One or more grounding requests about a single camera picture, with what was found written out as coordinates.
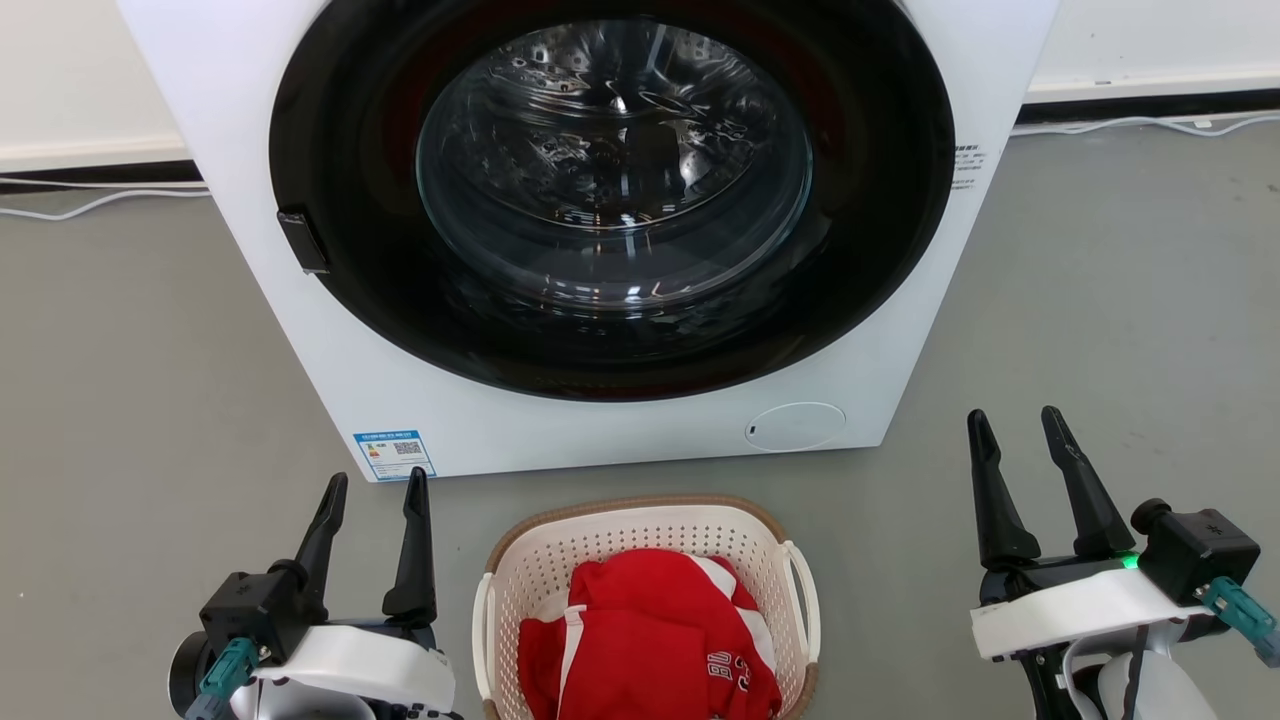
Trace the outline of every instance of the black strap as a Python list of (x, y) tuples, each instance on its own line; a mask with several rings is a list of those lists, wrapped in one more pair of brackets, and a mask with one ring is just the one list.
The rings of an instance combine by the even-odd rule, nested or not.
[(1147, 634), (1151, 625), (1140, 625), (1134, 639), (1133, 656), (1129, 657), (1129, 684), (1124, 688), (1123, 720), (1133, 720), (1133, 708), (1138, 705), (1138, 679), (1142, 678), (1142, 659), (1147, 655)]

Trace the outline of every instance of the gray floor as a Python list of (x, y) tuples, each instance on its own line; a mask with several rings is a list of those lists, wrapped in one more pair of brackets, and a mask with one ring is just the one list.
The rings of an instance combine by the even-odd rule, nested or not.
[[(969, 635), (975, 406), (1046, 551), (1073, 537), (1037, 421), (1053, 402), (1121, 509), (1215, 506), (1270, 548), (1251, 585), (1280, 607), (1277, 168), (1277, 126), (1014, 141), (881, 448), (435, 483), (436, 632), (460, 710), (481, 716), (471, 600), (507, 528), (586, 500), (713, 491), (769, 507), (813, 564), (810, 717), (1028, 717), (1020, 670), (980, 661)], [(200, 605), (229, 571), (291, 556), (352, 460), (209, 201), (0, 218), (0, 338), (3, 715), (169, 717), (165, 670)], [(402, 491), (352, 486), (335, 615), (376, 612)], [(1179, 659), (1224, 719), (1275, 717), (1277, 675), (1243, 639)]]

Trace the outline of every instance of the front-loading washing machine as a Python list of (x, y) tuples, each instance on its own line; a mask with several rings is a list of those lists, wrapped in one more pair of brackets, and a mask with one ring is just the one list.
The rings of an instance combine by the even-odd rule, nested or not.
[(1057, 0), (120, 0), (370, 480), (878, 445)]

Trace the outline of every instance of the teal connector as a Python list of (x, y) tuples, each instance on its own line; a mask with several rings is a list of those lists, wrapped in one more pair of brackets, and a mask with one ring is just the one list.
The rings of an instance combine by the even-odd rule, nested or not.
[(1267, 667), (1280, 667), (1276, 619), (1230, 578), (1215, 578), (1201, 602), (1249, 641)]
[(200, 697), (184, 715), (186, 720), (219, 720), (236, 691), (248, 683), (257, 669), (257, 646), (248, 638), (236, 638), (200, 682)]

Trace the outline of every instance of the laundry basket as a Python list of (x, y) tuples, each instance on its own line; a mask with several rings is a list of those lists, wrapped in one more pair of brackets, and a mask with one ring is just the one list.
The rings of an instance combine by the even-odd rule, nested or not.
[(573, 569), (653, 547), (727, 559), (764, 616), (782, 691), (780, 717), (800, 717), (818, 682), (818, 593), (800, 548), (760, 506), (730, 496), (593, 502), (535, 515), (489, 556), (476, 591), (471, 655), (489, 720), (532, 720), (520, 689), (520, 621), (568, 588)]

